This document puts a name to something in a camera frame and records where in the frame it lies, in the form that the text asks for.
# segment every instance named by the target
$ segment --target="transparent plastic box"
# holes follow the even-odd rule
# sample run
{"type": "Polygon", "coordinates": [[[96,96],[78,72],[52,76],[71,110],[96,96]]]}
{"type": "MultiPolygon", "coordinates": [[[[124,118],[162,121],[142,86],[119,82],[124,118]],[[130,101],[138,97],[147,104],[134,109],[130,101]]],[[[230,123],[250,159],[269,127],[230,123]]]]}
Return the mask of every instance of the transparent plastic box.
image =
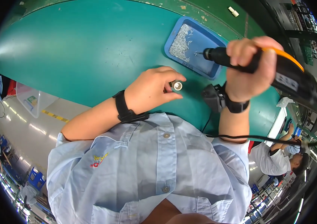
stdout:
{"type": "Polygon", "coordinates": [[[29,113],[38,118],[41,111],[55,102],[59,97],[36,90],[16,82],[16,97],[29,113]]]}

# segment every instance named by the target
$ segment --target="black anti-static wrist strap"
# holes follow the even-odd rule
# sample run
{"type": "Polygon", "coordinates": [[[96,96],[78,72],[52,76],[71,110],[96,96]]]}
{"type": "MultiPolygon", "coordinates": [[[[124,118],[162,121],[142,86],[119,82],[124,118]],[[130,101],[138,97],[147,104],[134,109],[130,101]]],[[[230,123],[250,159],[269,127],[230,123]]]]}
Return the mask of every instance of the black anti-static wrist strap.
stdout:
{"type": "Polygon", "coordinates": [[[125,90],[122,90],[113,96],[113,98],[115,98],[116,109],[119,112],[118,119],[121,123],[130,123],[148,119],[147,112],[135,114],[133,110],[127,108],[124,92],[125,90]]]}

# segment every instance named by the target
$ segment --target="workbench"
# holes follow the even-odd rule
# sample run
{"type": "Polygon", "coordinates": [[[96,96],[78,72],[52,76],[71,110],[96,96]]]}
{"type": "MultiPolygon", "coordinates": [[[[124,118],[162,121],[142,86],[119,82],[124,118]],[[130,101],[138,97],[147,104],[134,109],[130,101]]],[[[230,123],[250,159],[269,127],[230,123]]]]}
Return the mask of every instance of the workbench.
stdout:
{"type": "MultiPolygon", "coordinates": [[[[210,83],[222,85],[226,69],[209,81],[165,55],[165,42],[183,15],[212,29],[226,43],[264,35],[231,0],[65,1],[4,27],[0,32],[0,74],[92,107],[125,89],[143,71],[171,66],[187,78],[180,91],[183,99],[151,112],[175,114],[201,130],[210,109],[200,92],[210,83]],[[230,6],[238,17],[227,9],[230,6]]],[[[250,134],[267,136],[279,112],[279,99],[270,87],[251,100],[250,134]]],[[[205,132],[217,133],[218,121],[219,116],[214,115],[205,132]]]]}

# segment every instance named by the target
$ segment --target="black electric screwdriver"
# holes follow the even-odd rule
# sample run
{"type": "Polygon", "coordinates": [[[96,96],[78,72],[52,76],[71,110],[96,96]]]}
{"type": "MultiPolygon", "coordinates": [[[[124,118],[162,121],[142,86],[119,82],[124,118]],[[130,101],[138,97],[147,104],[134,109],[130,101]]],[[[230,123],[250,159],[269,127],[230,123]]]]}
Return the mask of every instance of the black electric screwdriver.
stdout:
{"type": "MultiPolygon", "coordinates": [[[[259,48],[250,64],[245,67],[231,65],[230,57],[227,55],[225,47],[206,48],[200,54],[206,60],[212,60],[216,64],[246,73],[254,73],[258,68],[262,52],[268,49],[259,48]]],[[[304,68],[291,55],[275,48],[273,50],[277,53],[277,73],[272,86],[292,96],[300,96],[310,104],[314,104],[317,100],[317,82],[313,75],[304,71],[304,68]]]]}

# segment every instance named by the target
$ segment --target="left hand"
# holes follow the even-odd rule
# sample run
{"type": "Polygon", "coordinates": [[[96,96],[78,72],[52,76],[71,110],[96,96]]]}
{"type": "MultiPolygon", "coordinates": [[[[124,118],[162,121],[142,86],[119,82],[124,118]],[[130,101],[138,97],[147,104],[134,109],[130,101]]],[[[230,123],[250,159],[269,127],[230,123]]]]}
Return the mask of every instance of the left hand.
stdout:
{"type": "Polygon", "coordinates": [[[169,66],[144,71],[124,92],[127,108],[141,114],[172,100],[182,99],[182,95],[173,92],[170,87],[169,82],[175,80],[185,82],[186,78],[169,66]]]}
{"type": "MultiPolygon", "coordinates": [[[[273,47],[283,51],[283,47],[270,37],[256,37],[252,40],[234,40],[228,43],[226,53],[231,57],[231,65],[247,66],[258,47],[273,47]]],[[[263,52],[258,69],[254,74],[227,68],[226,93],[231,101],[246,102],[267,90],[276,76],[277,55],[274,50],[263,52]]]]}

